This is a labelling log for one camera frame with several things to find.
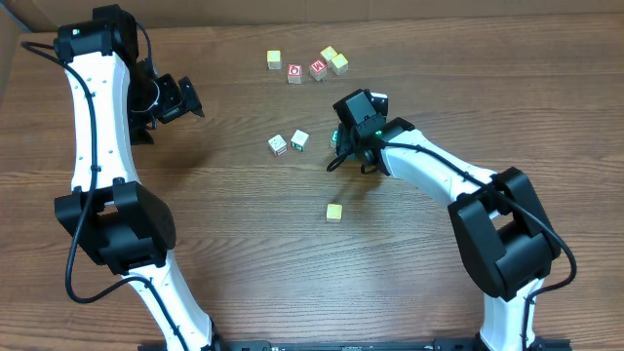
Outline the green wooden block letter B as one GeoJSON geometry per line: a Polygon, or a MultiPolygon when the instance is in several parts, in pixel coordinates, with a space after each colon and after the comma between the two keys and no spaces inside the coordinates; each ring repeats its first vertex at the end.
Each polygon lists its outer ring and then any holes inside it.
{"type": "Polygon", "coordinates": [[[336,148],[339,140],[339,131],[333,130],[331,135],[331,148],[336,148]]]}

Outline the red wooden block letter E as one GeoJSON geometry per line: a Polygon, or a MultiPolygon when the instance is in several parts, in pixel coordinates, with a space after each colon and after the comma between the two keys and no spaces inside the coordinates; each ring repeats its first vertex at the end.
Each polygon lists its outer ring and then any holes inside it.
{"type": "Polygon", "coordinates": [[[309,64],[309,73],[317,81],[323,81],[328,73],[327,64],[320,58],[317,58],[309,64]]]}

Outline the red wooden block letter O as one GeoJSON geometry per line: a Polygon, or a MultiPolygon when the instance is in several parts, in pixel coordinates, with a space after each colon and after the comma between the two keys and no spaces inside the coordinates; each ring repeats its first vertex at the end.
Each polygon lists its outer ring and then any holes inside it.
{"type": "Polygon", "coordinates": [[[290,64],[287,71],[287,79],[289,84],[302,83],[302,66],[299,64],[290,64]]]}

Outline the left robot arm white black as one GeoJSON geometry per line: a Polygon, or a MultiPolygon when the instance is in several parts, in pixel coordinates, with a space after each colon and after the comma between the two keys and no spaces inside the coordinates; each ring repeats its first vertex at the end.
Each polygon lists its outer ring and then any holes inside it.
{"type": "Polygon", "coordinates": [[[176,263],[173,215],[137,175],[133,146],[152,143],[157,124],[203,113],[189,78],[159,75],[151,58],[138,57],[143,31],[117,5],[58,30],[54,49],[71,86],[76,158],[71,192],[56,198],[55,215],[73,250],[139,294],[166,349],[224,350],[176,263]]]}

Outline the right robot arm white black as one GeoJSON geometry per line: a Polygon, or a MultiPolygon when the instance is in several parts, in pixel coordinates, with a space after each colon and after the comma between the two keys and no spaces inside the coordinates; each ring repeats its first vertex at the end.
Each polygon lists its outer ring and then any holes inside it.
{"type": "Polygon", "coordinates": [[[340,123],[333,171],[356,158],[364,174],[402,179],[446,207],[466,272],[484,294],[484,321],[471,338],[438,339],[434,350],[567,350],[567,340],[532,329],[536,298],[562,250],[534,188],[516,168],[464,162],[402,118],[388,97],[359,89],[333,105],[340,123]]]}

